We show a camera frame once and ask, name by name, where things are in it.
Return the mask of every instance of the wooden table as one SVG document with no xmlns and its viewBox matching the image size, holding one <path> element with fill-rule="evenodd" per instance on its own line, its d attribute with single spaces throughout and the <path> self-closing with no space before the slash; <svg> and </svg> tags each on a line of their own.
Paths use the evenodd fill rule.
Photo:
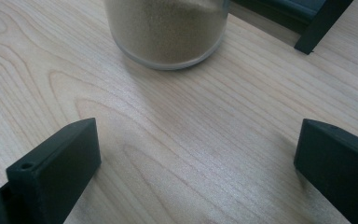
<svg viewBox="0 0 358 224">
<path fill-rule="evenodd" d="M 345 223 L 293 159 L 304 118 L 358 135 L 358 1 L 310 56 L 229 16 L 175 72 L 126 58 L 102 0 L 0 1 L 0 186 L 91 117 L 103 164 L 66 223 Z"/>
</svg>

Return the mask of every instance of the table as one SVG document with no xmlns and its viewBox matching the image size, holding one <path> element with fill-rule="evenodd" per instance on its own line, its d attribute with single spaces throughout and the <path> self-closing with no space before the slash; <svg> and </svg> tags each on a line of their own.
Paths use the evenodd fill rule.
<svg viewBox="0 0 358 224">
<path fill-rule="evenodd" d="M 86 118 L 103 164 L 65 223 L 346 223 L 293 159 L 304 118 L 358 135 L 358 1 L 310 56 L 230 15 L 173 72 L 120 52 L 102 0 L 0 1 L 0 186 Z"/>
</svg>

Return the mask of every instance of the black object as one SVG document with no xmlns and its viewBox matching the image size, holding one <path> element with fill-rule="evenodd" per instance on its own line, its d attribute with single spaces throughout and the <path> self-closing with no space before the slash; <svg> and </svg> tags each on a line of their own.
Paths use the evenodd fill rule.
<svg viewBox="0 0 358 224">
<path fill-rule="evenodd" d="M 295 167 L 351 223 L 358 223 L 358 137 L 304 119 Z"/>
<path fill-rule="evenodd" d="M 352 0 L 233 0 L 301 37 L 295 49 L 310 54 Z"/>
<path fill-rule="evenodd" d="M 7 168 L 0 224 L 63 223 L 100 164 L 95 119 L 63 127 Z"/>
</svg>

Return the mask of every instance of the brown powder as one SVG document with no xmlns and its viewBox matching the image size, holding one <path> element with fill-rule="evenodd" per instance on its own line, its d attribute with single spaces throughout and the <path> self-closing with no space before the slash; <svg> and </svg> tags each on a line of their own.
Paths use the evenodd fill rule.
<svg viewBox="0 0 358 224">
<path fill-rule="evenodd" d="M 221 37 L 227 0 L 105 0 L 112 35 L 151 63 L 198 59 Z"/>
</svg>

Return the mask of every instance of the glass jar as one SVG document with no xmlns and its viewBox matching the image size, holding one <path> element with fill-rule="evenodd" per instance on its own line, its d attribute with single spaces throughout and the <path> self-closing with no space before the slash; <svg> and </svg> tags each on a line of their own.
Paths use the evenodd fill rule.
<svg viewBox="0 0 358 224">
<path fill-rule="evenodd" d="M 210 56 L 226 29 L 229 0 L 105 0 L 118 47 L 145 66 L 172 70 Z"/>
</svg>

